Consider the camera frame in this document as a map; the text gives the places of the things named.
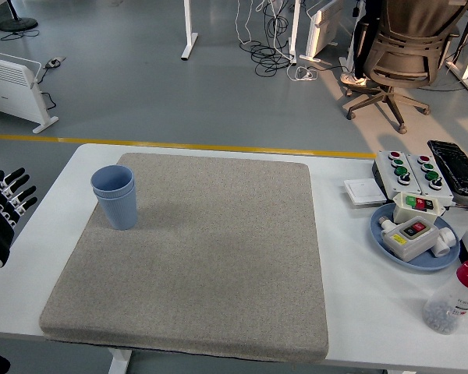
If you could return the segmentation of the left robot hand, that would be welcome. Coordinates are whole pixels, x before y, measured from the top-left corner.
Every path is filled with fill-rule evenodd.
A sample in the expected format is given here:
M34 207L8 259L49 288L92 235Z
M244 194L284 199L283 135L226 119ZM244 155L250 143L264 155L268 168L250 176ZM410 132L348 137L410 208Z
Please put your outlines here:
M37 202L34 185L20 190L29 178L24 168L19 168L8 175L0 170L0 268L9 258L16 224Z

